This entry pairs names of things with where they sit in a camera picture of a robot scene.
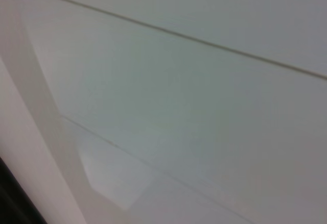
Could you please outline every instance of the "ceiling panel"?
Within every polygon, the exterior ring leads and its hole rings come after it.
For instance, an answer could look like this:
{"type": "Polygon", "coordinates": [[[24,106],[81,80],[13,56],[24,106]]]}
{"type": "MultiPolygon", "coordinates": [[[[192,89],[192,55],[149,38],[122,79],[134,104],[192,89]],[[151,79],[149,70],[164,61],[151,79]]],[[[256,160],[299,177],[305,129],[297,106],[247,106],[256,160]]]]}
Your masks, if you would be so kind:
{"type": "Polygon", "coordinates": [[[59,0],[17,0],[65,116],[257,224],[326,222],[325,80],[59,0]]]}
{"type": "Polygon", "coordinates": [[[63,121],[92,188],[120,206],[130,224],[250,224],[91,132],[63,121]]]}
{"type": "Polygon", "coordinates": [[[327,74],[327,0],[73,0],[327,74]]]}

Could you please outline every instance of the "line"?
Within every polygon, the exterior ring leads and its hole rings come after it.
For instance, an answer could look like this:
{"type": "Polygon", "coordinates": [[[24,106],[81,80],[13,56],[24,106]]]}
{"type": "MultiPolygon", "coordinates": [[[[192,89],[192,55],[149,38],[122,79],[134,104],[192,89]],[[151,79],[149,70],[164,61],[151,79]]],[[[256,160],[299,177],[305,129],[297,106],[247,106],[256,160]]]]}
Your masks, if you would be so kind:
{"type": "Polygon", "coordinates": [[[202,192],[199,191],[197,188],[195,188],[195,187],[193,187],[193,186],[191,186],[191,185],[189,185],[189,184],[187,184],[187,183],[181,181],[180,179],[178,179],[178,178],[176,178],[176,177],[170,175],[170,174],[169,174],[168,172],[166,172],[165,170],[162,170],[162,169],[160,169],[160,168],[158,168],[158,167],[156,167],[156,166],[153,166],[152,164],[148,163],[146,160],[144,160],[144,159],[142,159],[142,158],[140,158],[140,157],[138,157],[138,156],[136,156],[136,155],[130,153],[129,151],[127,151],[127,150],[121,148],[121,147],[118,146],[117,144],[115,144],[115,143],[113,143],[112,141],[110,141],[110,140],[108,140],[108,139],[106,139],[106,138],[100,136],[100,135],[97,134],[96,132],[93,132],[92,130],[88,129],[87,127],[85,127],[85,126],[83,126],[83,125],[81,125],[81,124],[79,124],[78,122],[72,120],[71,118],[68,118],[67,116],[65,116],[65,115],[63,115],[63,114],[61,114],[61,117],[63,117],[64,119],[68,120],[69,122],[73,123],[74,125],[76,125],[76,126],[82,128],[82,129],[86,130],[87,132],[91,133],[92,135],[94,135],[94,136],[96,136],[96,137],[98,137],[98,138],[100,138],[100,139],[102,139],[102,140],[108,142],[110,145],[112,145],[112,146],[118,148],[119,150],[121,150],[121,151],[127,153],[128,155],[132,156],[133,158],[139,160],[140,162],[142,162],[142,163],[145,164],[146,166],[150,167],[151,169],[155,169],[156,171],[158,171],[158,172],[160,172],[161,174],[163,174],[163,175],[165,175],[165,176],[167,176],[167,177],[173,179],[174,181],[178,182],[179,184],[183,185],[184,187],[187,187],[187,188],[191,189],[192,191],[196,192],[197,194],[201,195],[202,197],[206,198],[207,200],[213,202],[214,204],[220,206],[221,208],[223,208],[223,209],[225,209],[225,210],[227,210],[227,211],[230,211],[231,213],[237,215],[239,218],[241,218],[241,219],[247,221],[249,224],[255,224],[252,220],[249,220],[248,218],[244,217],[242,214],[239,214],[238,212],[236,212],[235,210],[231,209],[230,207],[227,207],[227,206],[223,205],[223,204],[220,203],[219,201],[217,201],[217,200],[211,198],[210,196],[208,196],[208,195],[202,193],[202,192]]]}
{"type": "Polygon", "coordinates": [[[113,13],[113,12],[105,11],[105,10],[102,10],[100,8],[97,8],[97,7],[89,6],[89,5],[74,1],[74,0],[60,0],[60,1],[65,1],[65,2],[74,4],[74,5],[77,5],[77,6],[81,6],[83,8],[87,8],[87,9],[94,10],[94,11],[97,11],[97,12],[101,12],[101,13],[104,13],[104,14],[107,14],[107,15],[110,15],[110,16],[114,16],[116,18],[119,18],[119,19],[122,19],[122,20],[128,21],[128,22],[132,22],[132,23],[135,23],[135,24],[140,25],[140,26],[148,27],[148,28],[151,28],[151,29],[154,29],[154,30],[164,32],[164,33],[168,33],[168,34],[171,34],[171,35],[174,35],[174,36],[178,36],[178,37],[183,38],[183,39],[191,40],[191,41],[201,43],[201,44],[204,44],[204,45],[209,45],[209,46],[212,46],[212,47],[215,47],[215,48],[218,48],[218,49],[230,52],[230,53],[234,53],[234,54],[238,54],[238,55],[241,55],[241,56],[244,56],[244,57],[249,57],[249,58],[252,58],[252,59],[256,59],[256,60],[259,60],[259,61],[262,61],[262,62],[265,62],[265,63],[269,63],[269,64],[272,64],[272,65],[275,65],[275,66],[287,68],[287,69],[292,70],[292,71],[300,72],[300,73],[303,73],[303,74],[313,76],[313,77],[316,77],[316,78],[323,79],[323,80],[327,81],[327,76],[325,76],[323,74],[319,74],[319,73],[316,73],[316,72],[313,72],[313,71],[309,71],[309,70],[306,70],[306,69],[303,69],[303,68],[300,68],[300,67],[296,67],[296,66],[293,66],[293,65],[290,65],[290,64],[281,63],[281,62],[278,62],[278,61],[270,60],[268,58],[264,58],[264,57],[260,57],[260,56],[254,55],[254,54],[239,51],[237,49],[233,49],[233,48],[230,48],[230,47],[225,47],[225,46],[222,46],[222,45],[214,44],[214,43],[202,40],[202,39],[198,39],[198,38],[191,37],[191,36],[181,34],[181,33],[178,33],[178,32],[174,32],[174,31],[171,31],[171,30],[168,30],[168,29],[165,29],[165,28],[157,27],[157,26],[149,24],[149,23],[138,21],[138,20],[135,20],[135,19],[123,16],[123,15],[119,15],[119,14],[116,14],[116,13],[113,13]]]}

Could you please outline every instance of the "white surface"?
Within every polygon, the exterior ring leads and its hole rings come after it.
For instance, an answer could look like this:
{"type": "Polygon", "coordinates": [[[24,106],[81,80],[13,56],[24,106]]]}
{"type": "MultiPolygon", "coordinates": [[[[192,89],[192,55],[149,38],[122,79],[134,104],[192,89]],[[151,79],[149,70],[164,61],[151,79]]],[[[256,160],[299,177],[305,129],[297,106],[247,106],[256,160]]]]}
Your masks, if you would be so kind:
{"type": "Polygon", "coordinates": [[[18,1],[63,114],[258,224],[326,222],[324,80],[58,0],[18,1]]]}
{"type": "Polygon", "coordinates": [[[327,0],[75,0],[327,74],[327,0]]]}
{"type": "Polygon", "coordinates": [[[83,128],[64,124],[94,190],[128,211],[131,224],[249,224],[83,128]]]}
{"type": "Polygon", "coordinates": [[[0,55],[6,66],[0,84],[1,156],[49,223],[83,223],[83,217],[91,224],[128,223],[125,212],[90,187],[19,12],[11,0],[0,2],[0,55]]]}
{"type": "Polygon", "coordinates": [[[132,205],[135,224],[249,224],[169,177],[161,176],[132,205]]]}
{"type": "Polygon", "coordinates": [[[0,58],[0,157],[48,224],[86,224],[0,58]]]}
{"type": "Polygon", "coordinates": [[[74,137],[92,188],[123,210],[141,196],[158,177],[149,166],[64,119],[74,137]]]}

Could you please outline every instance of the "white ceiling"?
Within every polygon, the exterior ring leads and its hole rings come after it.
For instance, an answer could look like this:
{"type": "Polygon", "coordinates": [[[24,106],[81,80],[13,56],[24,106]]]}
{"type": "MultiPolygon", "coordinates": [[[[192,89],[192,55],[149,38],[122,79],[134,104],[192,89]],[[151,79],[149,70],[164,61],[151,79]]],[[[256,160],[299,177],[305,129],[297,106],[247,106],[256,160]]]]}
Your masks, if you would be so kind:
{"type": "Polygon", "coordinates": [[[126,211],[131,224],[250,224],[69,120],[64,125],[92,188],[126,211]]]}
{"type": "Polygon", "coordinates": [[[327,0],[74,0],[327,74],[327,0]]]}

